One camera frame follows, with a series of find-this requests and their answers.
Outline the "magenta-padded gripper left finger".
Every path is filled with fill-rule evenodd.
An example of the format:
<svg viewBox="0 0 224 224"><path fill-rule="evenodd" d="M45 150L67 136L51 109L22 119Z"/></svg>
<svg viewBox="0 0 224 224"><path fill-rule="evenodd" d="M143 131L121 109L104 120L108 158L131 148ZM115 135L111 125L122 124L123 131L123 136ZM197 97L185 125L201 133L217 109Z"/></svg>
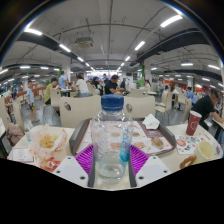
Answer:
<svg viewBox="0 0 224 224"><path fill-rule="evenodd" d="M93 146L89 145L75 156L67 156L53 173L82 187L93 187L95 167Z"/></svg>

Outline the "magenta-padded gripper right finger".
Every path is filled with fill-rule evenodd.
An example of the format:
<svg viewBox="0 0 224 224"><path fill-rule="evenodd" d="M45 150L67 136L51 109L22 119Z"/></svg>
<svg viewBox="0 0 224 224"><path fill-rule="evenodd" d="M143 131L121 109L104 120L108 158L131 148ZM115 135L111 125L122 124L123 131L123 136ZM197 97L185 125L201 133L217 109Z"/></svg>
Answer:
<svg viewBox="0 0 224 224"><path fill-rule="evenodd" d="M143 187L170 174L171 171L158 156L148 156L136 146L131 146L129 181L132 188Z"/></svg>

